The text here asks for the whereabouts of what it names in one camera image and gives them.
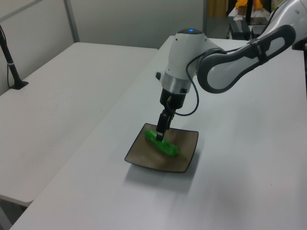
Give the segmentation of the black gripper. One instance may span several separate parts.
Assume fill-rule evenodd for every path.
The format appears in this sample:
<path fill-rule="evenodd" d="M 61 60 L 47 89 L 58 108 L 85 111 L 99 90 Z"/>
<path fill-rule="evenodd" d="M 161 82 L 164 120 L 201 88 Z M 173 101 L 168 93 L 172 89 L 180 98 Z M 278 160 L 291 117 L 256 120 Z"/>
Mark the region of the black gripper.
<path fill-rule="evenodd" d="M 166 110 L 163 110 L 159 116 L 156 127 L 156 140 L 162 142 L 165 131 L 170 128 L 171 122 L 175 116 L 175 110 L 182 108 L 186 95 L 171 93 L 165 89 L 162 89 L 160 96 L 160 104 L 162 104 Z"/>

